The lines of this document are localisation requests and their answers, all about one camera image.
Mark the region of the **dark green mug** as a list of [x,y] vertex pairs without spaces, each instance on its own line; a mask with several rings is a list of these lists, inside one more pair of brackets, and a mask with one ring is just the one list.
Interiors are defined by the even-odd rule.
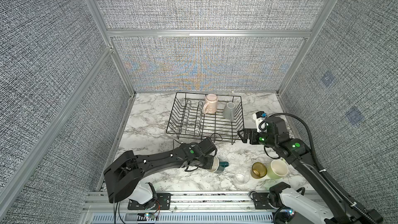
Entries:
[[215,156],[211,168],[207,171],[213,174],[221,174],[224,172],[225,168],[229,166],[230,166],[229,162],[220,161],[220,159],[217,156]]

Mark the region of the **grey ceramic mug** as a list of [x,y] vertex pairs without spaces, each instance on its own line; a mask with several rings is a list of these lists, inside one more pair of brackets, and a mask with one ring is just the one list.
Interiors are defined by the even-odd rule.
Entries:
[[223,117],[227,120],[234,121],[236,105],[233,102],[228,102],[223,110]]

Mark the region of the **amber glass cup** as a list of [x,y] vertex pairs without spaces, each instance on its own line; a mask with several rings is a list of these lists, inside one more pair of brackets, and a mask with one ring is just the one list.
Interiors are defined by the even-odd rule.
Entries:
[[267,174],[267,167],[261,162],[255,162],[251,167],[250,174],[254,179],[263,178]]

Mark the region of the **black wire dish rack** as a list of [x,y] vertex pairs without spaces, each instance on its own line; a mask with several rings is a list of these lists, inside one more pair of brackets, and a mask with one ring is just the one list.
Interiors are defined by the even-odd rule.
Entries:
[[[212,136],[217,142],[235,143],[240,140],[238,131],[245,128],[241,96],[219,95],[215,113],[203,113],[204,93],[177,92],[174,97],[166,133],[177,138],[201,140]],[[228,103],[234,103],[235,117],[223,116]]]

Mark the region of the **pink iridescent mug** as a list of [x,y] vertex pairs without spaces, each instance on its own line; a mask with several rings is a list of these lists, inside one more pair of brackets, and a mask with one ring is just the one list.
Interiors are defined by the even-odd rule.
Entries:
[[203,105],[203,114],[215,114],[218,106],[218,96],[216,94],[207,94],[205,104]]

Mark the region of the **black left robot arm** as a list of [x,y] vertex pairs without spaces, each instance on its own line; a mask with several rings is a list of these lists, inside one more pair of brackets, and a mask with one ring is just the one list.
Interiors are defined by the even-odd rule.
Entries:
[[215,159],[213,152],[217,152],[217,147],[211,138],[199,143],[182,143],[152,155],[135,155],[128,150],[104,170],[109,202],[129,198],[143,178],[164,170],[186,167],[209,170]]

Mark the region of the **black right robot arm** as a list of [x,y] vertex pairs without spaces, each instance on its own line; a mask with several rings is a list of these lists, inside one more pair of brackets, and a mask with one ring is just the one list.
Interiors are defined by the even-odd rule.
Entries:
[[283,114],[273,114],[260,121],[256,129],[242,129],[238,136],[243,143],[271,148],[287,164],[300,172],[326,204],[322,206],[306,198],[286,183],[269,189],[268,203],[274,208],[290,208],[314,224],[380,224],[381,214],[366,209],[344,190],[326,171],[316,157],[310,130],[309,145],[290,137]]

